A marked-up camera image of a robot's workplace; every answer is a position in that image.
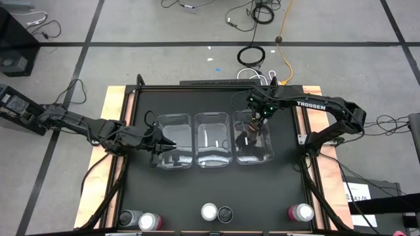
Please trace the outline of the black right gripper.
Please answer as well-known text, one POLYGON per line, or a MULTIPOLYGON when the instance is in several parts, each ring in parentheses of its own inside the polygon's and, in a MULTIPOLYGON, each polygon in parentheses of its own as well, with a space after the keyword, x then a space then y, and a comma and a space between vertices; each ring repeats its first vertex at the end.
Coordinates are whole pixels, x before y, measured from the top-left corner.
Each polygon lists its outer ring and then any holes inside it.
MULTIPOLYGON (((263 105, 263 106, 252 106, 248 105, 248 108, 251 110, 251 121, 250 123, 258 124, 258 128, 261 128, 268 122, 273 116, 273 106, 263 105)), ((242 131, 239 136, 236 138, 236 146, 239 149, 246 148, 249 145, 248 134, 246 131, 242 131)))

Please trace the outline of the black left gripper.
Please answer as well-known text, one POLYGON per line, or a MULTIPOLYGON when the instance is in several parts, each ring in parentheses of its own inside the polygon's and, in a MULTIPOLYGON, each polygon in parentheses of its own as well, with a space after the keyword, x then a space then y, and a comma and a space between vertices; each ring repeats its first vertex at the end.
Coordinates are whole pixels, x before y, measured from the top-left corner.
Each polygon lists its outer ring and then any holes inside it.
POLYGON ((165 153, 177 148, 176 142, 165 136, 161 136, 161 129, 156 125, 152 125, 144 133, 138 127, 134 126, 129 126, 126 129, 126 135, 131 139, 129 141, 130 147, 150 152, 151 168, 157 167, 159 153, 165 153))

